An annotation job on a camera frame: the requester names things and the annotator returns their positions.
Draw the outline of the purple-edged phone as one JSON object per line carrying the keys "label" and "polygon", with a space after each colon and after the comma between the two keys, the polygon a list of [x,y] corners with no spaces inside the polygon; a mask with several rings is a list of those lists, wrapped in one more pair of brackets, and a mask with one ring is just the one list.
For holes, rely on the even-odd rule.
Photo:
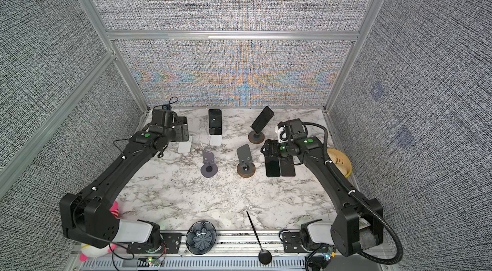
{"label": "purple-edged phone", "polygon": [[275,156],[266,156],[265,171],[267,177],[280,177],[281,169],[280,169],[279,159]]}

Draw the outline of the teal-edged phone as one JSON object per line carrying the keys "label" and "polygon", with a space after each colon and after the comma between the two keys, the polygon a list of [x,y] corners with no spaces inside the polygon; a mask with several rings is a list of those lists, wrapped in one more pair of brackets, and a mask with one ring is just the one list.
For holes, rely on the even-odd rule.
{"label": "teal-edged phone", "polygon": [[222,136],[222,110],[208,110],[209,134],[212,136]]}

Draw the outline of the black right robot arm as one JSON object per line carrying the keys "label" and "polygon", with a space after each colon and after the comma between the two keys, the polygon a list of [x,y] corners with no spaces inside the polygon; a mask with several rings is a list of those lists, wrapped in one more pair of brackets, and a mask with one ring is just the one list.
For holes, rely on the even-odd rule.
{"label": "black right robot arm", "polygon": [[333,223],[314,220],[301,226],[301,244],[314,250],[321,244],[334,246],[343,256],[361,254],[380,245],[388,224],[378,200],[368,200],[347,181],[327,153],[327,139],[309,136],[307,122],[300,119],[278,123],[279,141],[266,140],[261,151],[266,158],[291,162],[298,158],[318,179],[335,207]]}

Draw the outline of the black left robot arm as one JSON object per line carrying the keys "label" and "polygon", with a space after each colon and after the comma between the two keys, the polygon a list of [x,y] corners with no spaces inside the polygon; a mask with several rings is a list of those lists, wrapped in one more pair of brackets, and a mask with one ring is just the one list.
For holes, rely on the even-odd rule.
{"label": "black left robot arm", "polygon": [[160,226],[145,220],[123,220],[111,211],[115,199],[130,179],[152,158],[163,157],[172,142],[189,140],[188,121],[169,105],[155,108],[151,122],[128,138],[115,161],[77,194],[60,200],[63,235],[97,248],[107,245],[142,244],[160,248]]}

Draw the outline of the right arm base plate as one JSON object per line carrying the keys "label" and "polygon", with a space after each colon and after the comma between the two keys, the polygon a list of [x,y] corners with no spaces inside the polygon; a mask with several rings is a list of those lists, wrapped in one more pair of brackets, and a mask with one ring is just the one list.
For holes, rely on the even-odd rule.
{"label": "right arm base plate", "polygon": [[279,239],[283,245],[285,253],[297,254],[307,253],[308,251],[302,246],[301,235],[298,231],[289,231],[284,229],[279,232]]}

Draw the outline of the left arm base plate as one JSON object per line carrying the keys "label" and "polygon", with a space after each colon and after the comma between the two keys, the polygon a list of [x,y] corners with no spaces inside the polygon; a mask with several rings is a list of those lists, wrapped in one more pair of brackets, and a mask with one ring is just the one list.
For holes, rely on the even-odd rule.
{"label": "left arm base plate", "polygon": [[178,254],[181,245],[182,233],[161,233],[161,244],[152,248],[147,244],[131,243],[128,245],[128,254]]}

